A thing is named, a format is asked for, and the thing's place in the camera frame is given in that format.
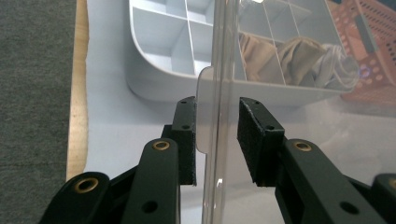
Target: gray carpet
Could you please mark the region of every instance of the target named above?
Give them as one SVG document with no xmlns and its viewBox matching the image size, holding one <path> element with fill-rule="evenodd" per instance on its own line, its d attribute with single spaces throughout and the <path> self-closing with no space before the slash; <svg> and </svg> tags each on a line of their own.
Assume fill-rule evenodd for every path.
<svg viewBox="0 0 396 224">
<path fill-rule="evenodd" d="M 75 17 L 0 0 L 0 223 L 37 223 L 64 183 Z"/>
</svg>

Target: clear plastic sheet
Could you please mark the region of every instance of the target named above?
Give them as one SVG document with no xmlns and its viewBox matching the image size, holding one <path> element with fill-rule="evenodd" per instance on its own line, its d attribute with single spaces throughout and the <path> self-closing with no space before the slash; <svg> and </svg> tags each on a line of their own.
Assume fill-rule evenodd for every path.
<svg viewBox="0 0 396 224">
<path fill-rule="evenodd" d="M 333 20 L 334 13 L 338 20 L 346 17 L 337 14 L 340 7 L 362 10 L 363 4 L 354 0 L 332 7 L 325 0 L 216 2 L 212 67 L 203 70 L 197 89 L 197 146 L 206 154 L 203 223 L 283 223 L 274 189 L 252 183 L 236 139 L 240 97 L 263 103 L 288 138 L 315 143 L 345 175 L 371 185 L 375 175 L 395 173 L 392 73 L 378 74 L 377 70 L 387 69 L 375 69 L 378 61 L 362 62 Z M 364 17 L 355 22 L 348 26 L 357 32 L 354 38 L 370 31 Z M 370 44 L 378 49 L 393 47 L 395 35 L 383 41 L 373 30 L 360 37 L 364 42 L 360 50 L 368 50 Z M 361 85 L 385 78 L 390 91 L 384 96 L 359 91 Z M 350 97 L 354 94 L 375 100 Z"/>
</svg>

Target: orange patterned object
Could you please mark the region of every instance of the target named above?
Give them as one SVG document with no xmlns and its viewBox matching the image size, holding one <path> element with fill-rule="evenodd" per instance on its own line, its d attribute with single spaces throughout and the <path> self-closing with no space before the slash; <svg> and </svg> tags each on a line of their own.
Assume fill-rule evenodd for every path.
<svg viewBox="0 0 396 224">
<path fill-rule="evenodd" d="M 344 0 L 332 11 L 332 18 L 346 54 L 361 67 L 355 90 L 342 98 L 396 106 L 396 12 L 375 0 Z M 359 18 L 366 21 L 366 33 Z"/>
</svg>

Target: beige fabric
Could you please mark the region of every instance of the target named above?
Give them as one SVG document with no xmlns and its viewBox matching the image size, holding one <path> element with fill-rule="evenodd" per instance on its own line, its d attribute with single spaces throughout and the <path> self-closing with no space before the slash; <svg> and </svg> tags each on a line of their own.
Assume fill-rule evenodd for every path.
<svg viewBox="0 0 396 224">
<path fill-rule="evenodd" d="M 276 56 L 276 48 L 265 39 L 252 35 L 240 35 L 239 45 L 247 80 L 265 82 L 264 67 Z"/>
<path fill-rule="evenodd" d="M 318 42 L 307 37 L 296 37 L 281 45 L 277 54 L 286 84 L 300 85 L 325 52 Z"/>
</svg>

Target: black metal bracket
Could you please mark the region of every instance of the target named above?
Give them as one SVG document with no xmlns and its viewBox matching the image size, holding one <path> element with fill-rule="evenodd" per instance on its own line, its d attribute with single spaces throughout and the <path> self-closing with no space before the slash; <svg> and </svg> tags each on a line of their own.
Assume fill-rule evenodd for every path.
<svg viewBox="0 0 396 224">
<path fill-rule="evenodd" d="M 173 124 L 145 145 L 136 167 L 111 181 L 95 172 L 75 176 L 40 223 L 179 223 L 180 185 L 196 185 L 194 97 L 177 103 Z"/>
<path fill-rule="evenodd" d="M 396 223 L 395 174 L 377 176 L 370 188 L 343 176 L 315 144 L 284 132 L 264 105 L 240 99 L 247 167 L 258 187 L 276 187 L 286 223 Z"/>
<path fill-rule="evenodd" d="M 313 143 L 288 140 L 260 102 L 241 98 L 238 141 L 253 182 L 276 187 L 286 223 L 396 223 L 396 174 L 370 187 L 342 175 Z M 195 185 L 195 98 L 177 103 L 172 125 L 148 142 L 133 169 L 109 180 L 69 180 L 40 223 L 180 222 L 180 185 Z"/>
</svg>

